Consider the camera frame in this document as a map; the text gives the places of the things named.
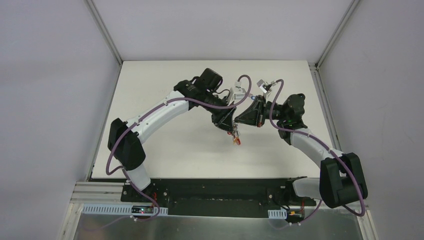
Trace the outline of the grey red keyring holder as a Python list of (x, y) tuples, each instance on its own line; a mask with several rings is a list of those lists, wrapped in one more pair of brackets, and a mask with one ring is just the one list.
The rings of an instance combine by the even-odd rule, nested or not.
[(240, 140), (240, 132), (238, 130), (238, 124), (234, 123), (232, 125), (232, 131), (227, 132), (228, 135), (232, 136), (232, 142), (234, 145), (240, 146), (241, 140)]

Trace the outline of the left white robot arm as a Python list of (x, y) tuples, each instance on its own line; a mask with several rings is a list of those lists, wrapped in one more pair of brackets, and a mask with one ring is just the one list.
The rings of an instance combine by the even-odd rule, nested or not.
[(153, 195), (149, 186), (151, 178), (143, 165), (146, 159), (143, 143), (155, 131), (198, 106), (211, 114), (211, 122), (217, 128), (228, 133), (234, 131), (234, 102), (214, 94), (222, 80), (218, 73), (206, 68), (200, 76), (178, 82), (161, 103), (147, 112), (126, 121), (116, 118), (111, 123), (107, 142), (110, 157), (119, 161), (127, 179), (135, 185), (133, 195), (140, 202), (149, 201)]

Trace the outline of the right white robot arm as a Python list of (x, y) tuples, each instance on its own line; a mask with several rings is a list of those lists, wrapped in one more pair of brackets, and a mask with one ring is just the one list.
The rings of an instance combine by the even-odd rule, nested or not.
[(266, 101), (258, 95), (253, 103), (235, 118), (238, 124), (261, 127), (266, 121), (277, 128), (288, 145), (309, 157), (320, 170), (319, 177), (297, 177), (288, 180), (284, 200), (296, 205), (304, 197), (322, 200), (329, 208), (347, 207), (359, 202), (363, 215), (368, 197), (360, 158), (353, 152), (330, 148), (304, 124), (305, 95), (292, 94), (283, 104)]

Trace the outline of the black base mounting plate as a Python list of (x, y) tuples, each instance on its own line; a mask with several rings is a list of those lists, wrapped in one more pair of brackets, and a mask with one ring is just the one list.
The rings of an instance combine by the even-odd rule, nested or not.
[(295, 196), (292, 178), (154, 178), (139, 194), (123, 186), (120, 200), (148, 203), (154, 199), (169, 215), (266, 218), (268, 211), (314, 207), (310, 197)]

